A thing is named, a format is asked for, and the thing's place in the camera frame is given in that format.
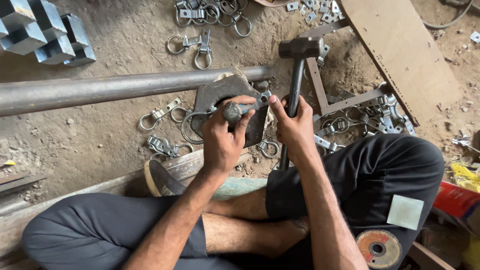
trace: person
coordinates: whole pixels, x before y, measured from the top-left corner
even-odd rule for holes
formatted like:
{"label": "person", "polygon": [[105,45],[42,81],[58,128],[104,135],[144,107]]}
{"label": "person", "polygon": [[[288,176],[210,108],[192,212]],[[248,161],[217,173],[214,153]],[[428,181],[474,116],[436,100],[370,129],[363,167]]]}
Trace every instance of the person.
{"label": "person", "polygon": [[[247,96],[232,100],[255,102]],[[49,270],[365,270],[355,237],[382,229],[399,240],[402,259],[443,175],[438,148],[387,134],[321,158],[305,100],[300,97],[294,118],[285,113],[285,99],[271,96],[269,103],[278,119],[278,141],[295,166],[272,171],[266,187],[211,200],[235,166],[254,114],[248,111],[229,133],[220,106],[203,126],[204,166],[181,196],[65,198],[27,225],[25,251]],[[424,202],[417,230],[386,223],[393,195]]]}

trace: sandy ground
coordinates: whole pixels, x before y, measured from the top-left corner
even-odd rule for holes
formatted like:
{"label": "sandy ground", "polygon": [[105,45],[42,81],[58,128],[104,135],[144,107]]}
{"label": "sandy ground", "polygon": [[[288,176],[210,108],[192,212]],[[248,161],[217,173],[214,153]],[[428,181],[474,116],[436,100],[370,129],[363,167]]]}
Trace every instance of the sandy ground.
{"label": "sandy ground", "polygon": [[[178,26],[174,21],[175,10],[171,0],[51,2],[60,14],[73,13],[81,17],[97,61],[78,68],[49,66],[37,63],[32,53],[20,56],[0,51],[0,82],[194,69],[196,50],[172,55],[166,51],[165,42],[173,35],[197,36],[202,26]],[[449,22],[457,13],[457,9],[443,6],[438,0],[412,2],[421,17],[432,23]],[[255,2],[250,3],[244,14],[253,23],[252,34],[247,38],[237,36],[232,27],[208,27],[211,30],[212,68],[272,65],[276,75],[269,89],[283,96],[289,90],[292,61],[279,59],[278,44],[315,27],[320,18],[315,19],[313,25],[307,25],[299,12],[287,12],[285,7],[265,8]],[[449,65],[461,83],[465,97],[428,124],[416,128],[418,136],[436,146],[448,145],[445,154],[450,157],[457,154],[472,156],[472,153],[453,146],[450,140],[461,128],[470,134],[480,128],[480,44],[474,45],[469,40],[474,30],[480,31],[480,18],[467,14],[436,40],[443,55],[453,60]],[[324,41],[331,47],[321,71],[327,93],[336,95],[342,89],[363,93],[382,82],[382,77],[349,27],[326,35]],[[307,97],[309,89],[304,82],[304,97]],[[16,166],[0,168],[0,176],[24,171],[52,173],[52,177],[42,181],[35,192],[36,197],[32,197],[31,201],[38,202],[138,170],[152,155],[144,146],[150,134],[165,137],[171,143],[185,143],[180,125],[169,117],[164,117],[160,125],[150,132],[137,126],[142,115],[177,97],[184,107],[192,108],[195,91],[0,118],[0,146],[3,146],[0,150],[17,162]],[[461,110],[462,105],[468,108],[467,112]],[[72,119],[73,123],[67,124],[68,119]],[[361,132],[361,127],[355,126],[336,139],[348,145],[360,138]],[[275,123],[268,127],[264,138],[276,142]],[[264,158],[255,147],[250,149],[250,153],[258,158],[259,163],[251,159],[244,166],[234,169],[231,175],[267,177],[278,159]]]}

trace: hand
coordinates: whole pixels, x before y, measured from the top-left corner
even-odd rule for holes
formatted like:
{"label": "hand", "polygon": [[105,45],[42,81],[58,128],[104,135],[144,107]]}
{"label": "hand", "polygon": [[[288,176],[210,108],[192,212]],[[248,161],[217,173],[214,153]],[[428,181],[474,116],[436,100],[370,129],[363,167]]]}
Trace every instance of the hand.
{"label": "hand", "polygon": [[248,122],[255,114],[255,110],[249,110],[237,121],[235,130],[230,133],[228,132],[228,122],[222,115],[225,104],[229,101],[235,101],[238,104],[254,104],[256,99],[249,96],[238,96],[225,100],[212,117],[203,124],[204,170],[206,173],[221,176],[230,173],[245,145],[245,130]]}
{"label": "hand", "polygon": [[313,109],[302,96],[299,96],[297,116],[290,118],[285,112],[287,97],[280,102],[278,97],[273,95],[268,101],[278,120],[276,137],[280,143],[287,145],[288,158],[293,164],[298,165],[298,161],[305,158],[319,157],[313,138]]}

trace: cutting disc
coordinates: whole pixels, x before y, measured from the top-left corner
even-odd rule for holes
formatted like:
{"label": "cutting disc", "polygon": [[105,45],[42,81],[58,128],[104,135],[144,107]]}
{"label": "cutting disc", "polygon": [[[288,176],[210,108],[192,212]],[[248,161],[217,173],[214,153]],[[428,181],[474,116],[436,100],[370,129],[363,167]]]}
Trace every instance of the cutting disc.
{"label": "cutting disc", "polygon": [[402,245],[385,230],[368,230],[357,236],[357,245],[368,266],[373,269],[389,268],[400,260]]}

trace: forearm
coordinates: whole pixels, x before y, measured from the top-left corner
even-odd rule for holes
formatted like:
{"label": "forearm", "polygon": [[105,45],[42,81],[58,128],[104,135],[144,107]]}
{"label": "forearm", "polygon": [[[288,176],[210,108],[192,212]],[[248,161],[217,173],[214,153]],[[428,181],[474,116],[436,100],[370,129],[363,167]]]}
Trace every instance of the forearm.
{"label": "forearm", "polygon": [[199,171],[178,201],[165,213],[137,248],[124,270],[169,270],[177,262],[188,236],[218,186],[212,178],[226,177]]}
{"label": "forearm", "polygon": [[312,234],[315,269],[368,269],[345,222],[318,155],[298,167]]}

